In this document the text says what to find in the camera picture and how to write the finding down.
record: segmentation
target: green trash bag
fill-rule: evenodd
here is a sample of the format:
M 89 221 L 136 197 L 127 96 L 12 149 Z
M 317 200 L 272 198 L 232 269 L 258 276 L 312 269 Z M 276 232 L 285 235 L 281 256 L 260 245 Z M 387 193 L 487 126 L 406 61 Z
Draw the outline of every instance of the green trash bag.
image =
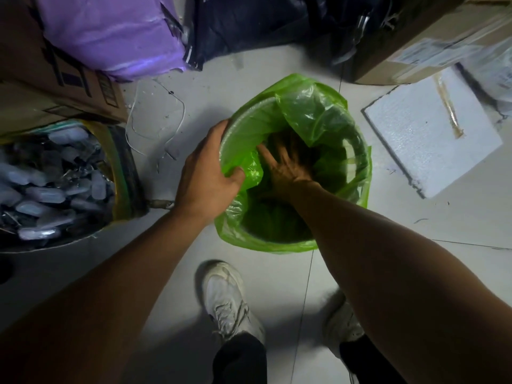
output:
M 290 128 L 317 157 L 312 162 L 314 180 L 340 198 L 367 206 L 370 148 L 347 110 L 347 100 L 322 83 L 292 74 L 242 106 L 223 136 L 222 172 L 231 174 L 240 166 L 246 175 L 238 195 L 215 219 L 226 242 L 273 253 L 317 249 L 293 207 L 262 196 L 271 189 L 270 173 L 256 146 L 270 134 Z

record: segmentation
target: black pants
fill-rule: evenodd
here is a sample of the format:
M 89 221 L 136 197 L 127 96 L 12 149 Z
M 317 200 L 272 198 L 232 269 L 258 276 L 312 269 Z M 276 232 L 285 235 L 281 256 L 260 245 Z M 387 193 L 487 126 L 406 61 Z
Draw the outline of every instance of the black pants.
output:
M 365 335 L 354 342 L 343 342 L 339 351 L 347 368 L 357 376 L 360 384 L 406 383 Z M 249 333 L 233 337 L 215 356 L 213 384 L 266 382 L 267 351 Z

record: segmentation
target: brown cardboard box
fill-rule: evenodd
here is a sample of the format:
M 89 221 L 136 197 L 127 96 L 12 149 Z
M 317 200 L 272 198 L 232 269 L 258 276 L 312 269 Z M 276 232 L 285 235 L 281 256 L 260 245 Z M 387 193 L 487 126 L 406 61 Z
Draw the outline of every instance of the brown cardboard box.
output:
M 1 134 L 85 114 L 126 122 L 119 85 L 52 46 L 30 0 L 2 5 L 0 31 Z
M 364 37 L 353 81 L 418 82 L 512 36 L 511 0 L 402 0 L 395 29 Z

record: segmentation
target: white sneaker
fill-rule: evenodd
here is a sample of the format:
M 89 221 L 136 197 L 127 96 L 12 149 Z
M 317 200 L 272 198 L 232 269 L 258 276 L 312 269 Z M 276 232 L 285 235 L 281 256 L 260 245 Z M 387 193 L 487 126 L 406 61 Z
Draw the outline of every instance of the white sneaker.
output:
M 361 324 L 357 320 L 354 310 L 347 298 L 323 324 L 323 340 L 326 346 L 337 357 L 339 344 L 342 342 L 356 341 L 365 334 Z
M 234 267 L 224 262 L 209 266 L 203 278 L 203 297 L 222 342 L 246 332 L 265 343 L 265 330 L 245 302 L 244 283 Z

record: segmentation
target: purple plastic bag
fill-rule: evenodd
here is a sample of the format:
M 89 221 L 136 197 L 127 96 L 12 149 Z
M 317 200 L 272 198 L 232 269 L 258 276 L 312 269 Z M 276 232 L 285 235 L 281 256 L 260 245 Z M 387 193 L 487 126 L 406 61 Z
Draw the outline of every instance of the purple plastic bag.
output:
M 185 49 L 164 20 L 173 0 L 37 0 L 45 37 L 120 82 L 186 70 Z

